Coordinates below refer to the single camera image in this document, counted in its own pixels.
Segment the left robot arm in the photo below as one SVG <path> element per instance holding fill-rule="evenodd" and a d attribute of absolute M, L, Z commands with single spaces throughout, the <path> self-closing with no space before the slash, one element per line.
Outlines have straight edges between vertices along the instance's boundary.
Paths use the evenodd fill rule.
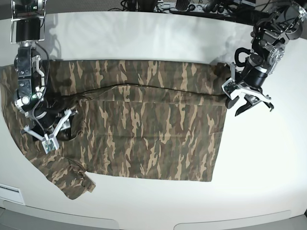
<path fill-rule="evenodd" d="M 251 49 L 241 47 L 235 51 L 235 60 L 230 64 L 231 76 L 222 85 L 228 97 L 227 109 L 237 103 L 240 95 L 246 103 L 235 115 L 261 102 L 270 110 L 274 109 L 271 97 L 263 94 L 262 85 L 283 58 L 288 42 L 301 36 L 306 19 L 307 2 L 290 0 L 253 25 Z"/>

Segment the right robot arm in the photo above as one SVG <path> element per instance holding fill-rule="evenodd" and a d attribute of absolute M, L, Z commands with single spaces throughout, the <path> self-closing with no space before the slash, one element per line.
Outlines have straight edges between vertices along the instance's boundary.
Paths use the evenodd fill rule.
<path fill-rule="evenodd" d="M 71 127 L 77 109 L 70 97 L 49 90 L 50 60 L 43 67 L 43 57 L 38 52 L 38 49 L 46 52 L 39 44 L 45 39 L 46 3 L 45 0 L 11 1 L 10 42 L 19 46 L 14 59 L 18 75 L 14 104 L 34 125 L 24 128 L 23 133 L 40 141 L 52 138 L 70 141 L 78 134 Z"/>

